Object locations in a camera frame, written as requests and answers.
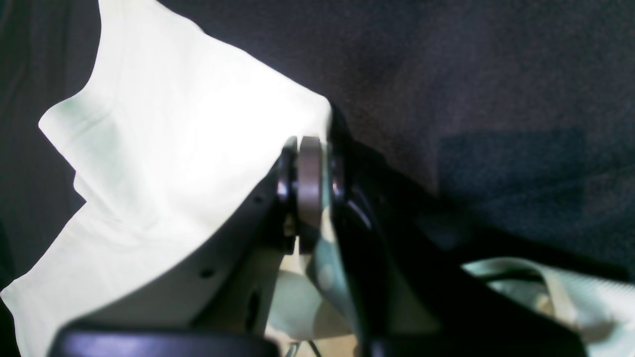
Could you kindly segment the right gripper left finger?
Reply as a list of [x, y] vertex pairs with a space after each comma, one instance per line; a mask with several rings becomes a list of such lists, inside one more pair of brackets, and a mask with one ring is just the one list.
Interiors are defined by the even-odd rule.
[[292, 252], [297, 138], [231, 217], [172, 269], [57, 332], [52, 357], [277, 357], [264, 337]]

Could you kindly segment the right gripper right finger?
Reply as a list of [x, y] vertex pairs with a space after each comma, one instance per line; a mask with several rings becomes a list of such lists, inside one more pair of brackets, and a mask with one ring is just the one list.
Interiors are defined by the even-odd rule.
[[333, 108], [298, 158], [300, 251], [361, 357], [585, 357], [579, 334], [496, 292], [417, 226], [422, 191], [352, 138]]

